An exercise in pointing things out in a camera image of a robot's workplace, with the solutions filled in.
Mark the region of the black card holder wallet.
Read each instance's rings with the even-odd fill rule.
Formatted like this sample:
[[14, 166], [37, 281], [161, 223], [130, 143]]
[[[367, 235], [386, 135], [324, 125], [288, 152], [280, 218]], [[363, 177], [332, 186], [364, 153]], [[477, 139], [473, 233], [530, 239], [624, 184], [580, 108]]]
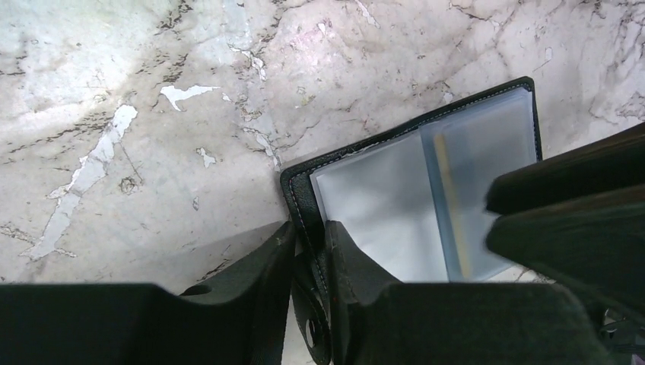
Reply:
[[324, 257], [328, 221], [405, 283], [489, 281], [511, 264], [489, 252], [493, 180], [542, 159], [534, 81], [508, 81], [281, 172], [303, 252], [292, 298], [317, 364], [332, 361]]

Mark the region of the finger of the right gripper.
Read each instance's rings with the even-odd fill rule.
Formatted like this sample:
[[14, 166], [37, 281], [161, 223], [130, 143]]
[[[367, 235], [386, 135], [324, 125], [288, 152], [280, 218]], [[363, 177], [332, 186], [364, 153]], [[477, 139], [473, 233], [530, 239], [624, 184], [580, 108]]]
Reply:
[[644, 187], [499, 217], [486, 245], [506, 259], [644, 321]]
[[513, 214], [644, 184], [644, 124], [496, 178], [486, 209]]

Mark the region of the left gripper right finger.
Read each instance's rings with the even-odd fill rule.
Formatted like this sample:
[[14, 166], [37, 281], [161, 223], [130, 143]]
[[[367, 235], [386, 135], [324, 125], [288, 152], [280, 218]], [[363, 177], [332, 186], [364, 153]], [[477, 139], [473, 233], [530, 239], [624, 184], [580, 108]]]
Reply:
[[336, 364], [610, 364], [578, 300], [547, 284], [404, 283], [326, 225]]

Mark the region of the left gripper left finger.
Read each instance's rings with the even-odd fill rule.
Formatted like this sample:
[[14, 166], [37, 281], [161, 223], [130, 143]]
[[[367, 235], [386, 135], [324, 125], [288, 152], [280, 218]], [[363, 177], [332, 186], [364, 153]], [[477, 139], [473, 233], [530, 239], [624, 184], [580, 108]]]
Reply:
[[183, 293], [154, 284], [4, 284], [3, 364], [278, 364], [296, 234]]

